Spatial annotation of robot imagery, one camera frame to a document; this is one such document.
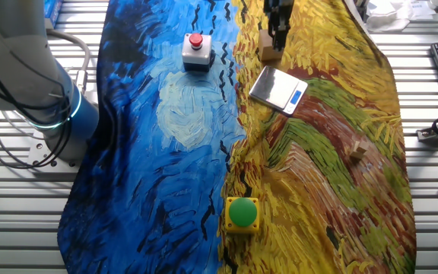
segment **small wooden block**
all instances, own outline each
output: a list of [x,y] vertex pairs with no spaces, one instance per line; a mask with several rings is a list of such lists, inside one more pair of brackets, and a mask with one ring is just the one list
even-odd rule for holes
[[368,143],[366,143],[365,141],[362,141],[361,143],[358,144],[356,151],[360,152],[360,153],[364,153],[368,150]]
[[268,35],[268,30],[259,31],[258,49],[260,61],[281,59],[283,56],[283,50],[278,52],[273,49],[273,39]]
[[351,155],[350,155],[352,158],[356,158],[356,159],[358,159],[358,160],[362,160],[363,159],[363,157],[364,157],[364,154],[363,153],[360,153],[360,152],[357,152],[357,151],[353,151],[353,152],[351,152]]
[[357,151],[357,148],[359,147],[359,141],[356,141],[355,143],[354,143],[354,145],[353,145],[353,149],[352,149],[352,151]]

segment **black cable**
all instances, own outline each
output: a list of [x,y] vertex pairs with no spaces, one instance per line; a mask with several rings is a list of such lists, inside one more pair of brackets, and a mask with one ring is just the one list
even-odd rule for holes
[[24,114],[28,119],[33,120],[35,123],[38,123],[40,125],[46,125],[45,122],[41,121],[40,119],[37,119],[35,116],[33,116],[32,114],[28,113],[24,107],[18,103],[14,97],[11,95],[11,93],[8,91],[8,89],[6,89],[6,87],[3,85],[3,83],[0,80],[0,89],[3,92],[3,94],[5,94],[5,96],[8,98],[9,103],[14,104],[14,106],[22,113]]
[[[1,93],[0,93],[0,98],[1,98],[2,100],[5,100],[6,102],[12,104],[12,102],[10,102],[9,99],[8,99],[7,97],[5,97],[5,96],[4,96],[3,94],[1,94]],[[30,105],[27,105],[27,104],[22,104],[22,103],[20,103],[20,105],[21,105],[22,107],[27,108],[28,110],[47,110],[47,109],[49,109],[49,108],[56,107],[56,106],[59,105],[59,104],[60,104],[60,102],[55,102],[54,104],[50,104],[50,105],[48,105],[48,106],[44,106],[44,107],[35,107],[35,106],[30,106]]]
[[18,159],[2,144],[2,141],[0,139],[0,146],[2,147],[2,149],[11,158],[13,158],[16,162],[20,163],[21,165],[7,163],[1,157],[0,157],[0,162],[3,165],[5,165],[6,167],[15,168],[15,169],[31,169],[31,168],[35,168],[35,167],[45,167],[45,166],[51,164],[62,153],[63,149],[67,145],[68,140],[70,139],[70,135],[71,135],[71,127],[72,127],[71,124],[72,124],[71,118],[69,118],[68,122],[64,123],[64,125],[63,125],[64,128],[62,129],[62,134],[60,135],[59,140],[57,141],[57,145],[56,145],[55,149],[57,149],[60,146],[60,143],[62,142],[62,138],[65,134],[65,127],[67,127],[68,128],[67,137],[66,137],[62,147],[57,152],[52,150],[47,157],[45,157],[43,160],[41,160],[40,162],[38,162],[36,164],[27,164],[27,163],[23,162],[22,160]]
[[62,92],[62,102],[65,102],[65,88],[64,85],[59,83],[58,81],[51,79],[50,77],[47,77],[43,74],[41,74],[40,72],[38,72],[36,69],[32,68],[30,65],[28,65],[25,61],[23,61],[22,59],[20,59],[20,57],[18,57],[15,53],[13,53],[12,51],[10,51],[11,56],[13,56],[17,61],[19,61],[20,64],[22,64],[25,68],[29,69],[30,71],[32,71],[34,74],[40,76],[41,78],[46,79],[47,81],[51,81],[54,84],[57,84],[60,87],[60,91]]

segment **red emergency button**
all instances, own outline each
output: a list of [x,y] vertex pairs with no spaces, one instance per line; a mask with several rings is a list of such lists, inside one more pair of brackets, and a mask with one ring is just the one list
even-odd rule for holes
[[202,47],[202,35],[193,33],[189,38],[189,42],[193,49],[200,49]]

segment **digital scale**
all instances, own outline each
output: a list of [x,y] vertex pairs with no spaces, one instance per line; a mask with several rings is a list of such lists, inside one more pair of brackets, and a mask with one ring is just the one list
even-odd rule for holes
[[252,86],[249,96],[291,115],[307,87],[306,82],[266,66]]

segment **metal grating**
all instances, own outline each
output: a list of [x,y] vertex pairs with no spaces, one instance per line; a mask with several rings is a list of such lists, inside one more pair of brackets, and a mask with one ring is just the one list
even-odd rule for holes
[[[58,30],[77,35],[92,53],[86,96],[97,100],[96,64],[106,0],[67,0]],[[408,176],[417,225],[417,274],[438,274],[438,149],[417,141],[416,129],[438,117],[438,74],[429,45],[438,42],[438,14],[417,21],[401,33],[372,33],[395,73],[401,104]],[[84,54],[66,41],[50,41],[58,61],[67,68],[81,65]],[[70,71],[75,77],[76,70]],[[24,126],[22,121],[16,123]],[[28,155],[32,141],[0,116],[0,135],[16,155]],[[28,171],[0,164],[0,274],[64,274],[56,241],[60,214],[74,174],[65,180],[41,180]]]

